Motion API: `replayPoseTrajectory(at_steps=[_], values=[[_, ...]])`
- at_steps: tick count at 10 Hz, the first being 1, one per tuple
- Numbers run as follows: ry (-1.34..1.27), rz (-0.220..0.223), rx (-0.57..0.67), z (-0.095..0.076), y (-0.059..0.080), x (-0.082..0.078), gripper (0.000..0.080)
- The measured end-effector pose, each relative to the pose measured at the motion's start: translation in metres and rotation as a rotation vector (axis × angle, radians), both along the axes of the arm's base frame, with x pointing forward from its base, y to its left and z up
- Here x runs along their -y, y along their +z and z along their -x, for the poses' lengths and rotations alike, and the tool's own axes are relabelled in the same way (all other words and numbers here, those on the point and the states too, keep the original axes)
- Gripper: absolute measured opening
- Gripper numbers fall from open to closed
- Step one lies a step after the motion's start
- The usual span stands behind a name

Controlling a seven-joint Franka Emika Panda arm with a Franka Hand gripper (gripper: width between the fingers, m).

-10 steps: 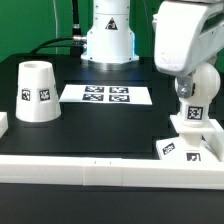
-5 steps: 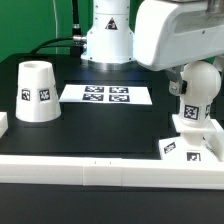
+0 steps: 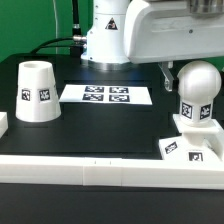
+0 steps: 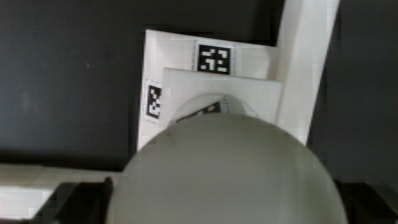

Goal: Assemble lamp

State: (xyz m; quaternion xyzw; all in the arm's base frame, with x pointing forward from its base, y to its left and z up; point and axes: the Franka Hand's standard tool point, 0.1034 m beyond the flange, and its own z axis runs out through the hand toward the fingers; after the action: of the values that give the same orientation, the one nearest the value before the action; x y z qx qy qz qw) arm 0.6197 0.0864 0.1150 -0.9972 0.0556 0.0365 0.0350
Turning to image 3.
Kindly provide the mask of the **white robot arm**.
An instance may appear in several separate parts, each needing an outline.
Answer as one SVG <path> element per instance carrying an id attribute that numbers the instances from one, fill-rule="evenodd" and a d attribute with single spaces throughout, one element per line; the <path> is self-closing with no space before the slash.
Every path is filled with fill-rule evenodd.
<path id="1" fill-rule="evenodd" d="M 82 61 L 115 70 L 157 62 L 171 91 L 179 60 L 224 56 L 224 0 L 93 0 Z"/>

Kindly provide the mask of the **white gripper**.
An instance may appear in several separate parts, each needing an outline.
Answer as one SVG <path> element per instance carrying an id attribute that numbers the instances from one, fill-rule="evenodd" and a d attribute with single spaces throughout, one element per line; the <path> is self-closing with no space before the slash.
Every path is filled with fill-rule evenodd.
<path id="1" fill-rule="evenodd" d="M 159 62 L 165 89 L 175 91 L 172 61 L 224 55 L 224 0 L 132 0 L 124 51 L 133 63 Z"/>

